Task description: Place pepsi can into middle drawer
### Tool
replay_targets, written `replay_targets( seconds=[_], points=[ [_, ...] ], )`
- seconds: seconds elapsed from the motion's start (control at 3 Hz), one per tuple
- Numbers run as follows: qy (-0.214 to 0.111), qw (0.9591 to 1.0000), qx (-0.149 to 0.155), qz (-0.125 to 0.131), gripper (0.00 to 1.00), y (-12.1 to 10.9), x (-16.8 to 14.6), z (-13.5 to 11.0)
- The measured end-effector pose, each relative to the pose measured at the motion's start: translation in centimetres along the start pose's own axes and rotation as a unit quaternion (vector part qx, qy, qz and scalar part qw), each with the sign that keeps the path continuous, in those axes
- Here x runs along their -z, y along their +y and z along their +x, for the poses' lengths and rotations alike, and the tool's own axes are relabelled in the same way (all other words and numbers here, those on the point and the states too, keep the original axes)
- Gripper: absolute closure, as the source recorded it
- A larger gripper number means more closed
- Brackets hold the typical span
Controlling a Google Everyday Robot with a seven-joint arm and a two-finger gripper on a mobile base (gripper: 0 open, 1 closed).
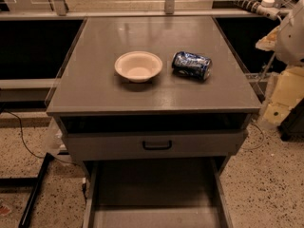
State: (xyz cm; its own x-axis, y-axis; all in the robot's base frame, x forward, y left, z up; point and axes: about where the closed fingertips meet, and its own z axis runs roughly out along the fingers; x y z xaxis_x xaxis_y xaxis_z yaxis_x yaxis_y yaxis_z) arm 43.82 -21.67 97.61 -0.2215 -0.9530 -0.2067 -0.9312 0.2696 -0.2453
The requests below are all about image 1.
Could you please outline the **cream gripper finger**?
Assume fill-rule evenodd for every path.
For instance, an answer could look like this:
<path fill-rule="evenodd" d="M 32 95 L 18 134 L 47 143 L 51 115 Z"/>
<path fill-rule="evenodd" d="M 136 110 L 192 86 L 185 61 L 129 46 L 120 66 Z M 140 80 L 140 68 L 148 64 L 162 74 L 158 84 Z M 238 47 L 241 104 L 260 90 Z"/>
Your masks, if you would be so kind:
<path fill-rule="evenodd" d="M 256 42 L 256 48 L 263 51 L 274 51 L 276 47 L 276 37 L 279 27 L 273 28 L 266 36 Z"/>
<path fill-rule="evenodd" d="M 269 124 L 279 126 L 303 99 L 304 68 L 289 66 L 278 75 L 263 119 Z"/>

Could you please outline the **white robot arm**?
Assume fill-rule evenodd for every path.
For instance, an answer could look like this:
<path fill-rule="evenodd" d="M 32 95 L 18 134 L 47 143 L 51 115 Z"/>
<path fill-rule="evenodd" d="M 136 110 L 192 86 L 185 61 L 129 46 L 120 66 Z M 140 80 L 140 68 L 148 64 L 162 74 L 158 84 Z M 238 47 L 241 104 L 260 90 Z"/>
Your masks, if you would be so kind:
<path fill-rule="evenodd" d="M 256 42 L 256 48 L 273 51 L 286 68 L 273 73 L 259 122 L 279 126 L 304 99 L 304 0 L 299 0 L 280 25 Z"/>

